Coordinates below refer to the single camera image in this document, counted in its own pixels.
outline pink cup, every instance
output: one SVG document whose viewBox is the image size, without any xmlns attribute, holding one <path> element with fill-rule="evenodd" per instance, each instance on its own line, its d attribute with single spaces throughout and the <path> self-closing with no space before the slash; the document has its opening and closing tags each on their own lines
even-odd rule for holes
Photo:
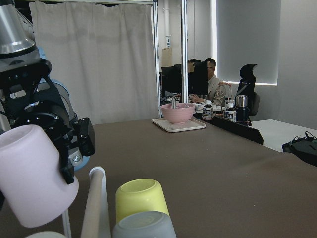
<svg viewBox="0 0 317 238">
<path fill-rule="evenodd" d="M 21 225 L 38 227 L 61 215 L 78 192 L 59 171 L 59 153 L 37 125 L 0 135 L 0 190 Z"/>
</svg>

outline man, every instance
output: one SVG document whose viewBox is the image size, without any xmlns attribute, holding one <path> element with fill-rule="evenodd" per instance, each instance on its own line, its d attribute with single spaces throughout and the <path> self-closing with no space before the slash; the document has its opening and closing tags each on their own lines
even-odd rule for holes
<svg viewBox="0 0 317 238">
<path fill-rule="evenodd" d="M 208 80 L 208 95 L 205 98 L 200 98 L 197 95 L 192 96 L 193 103 L 201 103 L 206 100 L 211 100 L 216 105 L 225 107 L 224 98 L 226 96 L 226 88 L 224 85 L 219 85 L 220 79 L 216 77 L 214 71 L 216 69 L 216 61 L 212 58 L 205 59 L 207 61 L 207 80 Z"/>
</svg>

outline tray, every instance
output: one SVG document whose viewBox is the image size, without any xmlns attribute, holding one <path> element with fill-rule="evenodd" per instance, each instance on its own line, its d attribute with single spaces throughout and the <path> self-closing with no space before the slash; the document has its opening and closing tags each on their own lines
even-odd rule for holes
<svg viewBox="0 0 317 238">
<path fill-rule="evenodd" d="M 206 124 L 197 121 L 195 119 L 189 119 L 189 121 L 182 123 L 182 124 L 172 124 L 169 123 L 165 118 L 157 118 L 152 119 L 152 121 L 158 125 L 159 127 L 163 128 L 167 132 L 180 132 L 180 131 L 187 131 L 187 130 L 197 130 L 203 129 L 206 127 Z"/>
</svg>

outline white curtain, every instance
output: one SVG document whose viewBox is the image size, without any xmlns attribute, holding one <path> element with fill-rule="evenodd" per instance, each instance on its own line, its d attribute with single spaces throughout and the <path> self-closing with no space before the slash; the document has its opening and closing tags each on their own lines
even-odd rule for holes
<svg viewBox="0 0 317 238">
<path fill-rule="evenodd" d="M 92 124 L 159 117 L 151 6 L 30 3 L 36 44 Z"/>
</svg>

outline window blind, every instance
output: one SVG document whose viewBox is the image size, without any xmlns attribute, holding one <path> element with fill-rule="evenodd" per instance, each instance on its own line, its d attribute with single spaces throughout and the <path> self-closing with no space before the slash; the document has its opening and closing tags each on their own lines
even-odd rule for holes
<svg viewBox="0 0 317 238">
<path fill-rule="evenodd" d="M 217 70 L 239 82 L 240 69 L 257 64 L 257 83 L 277 84 L 281 0 L 217 0 Z"/>
</svg>

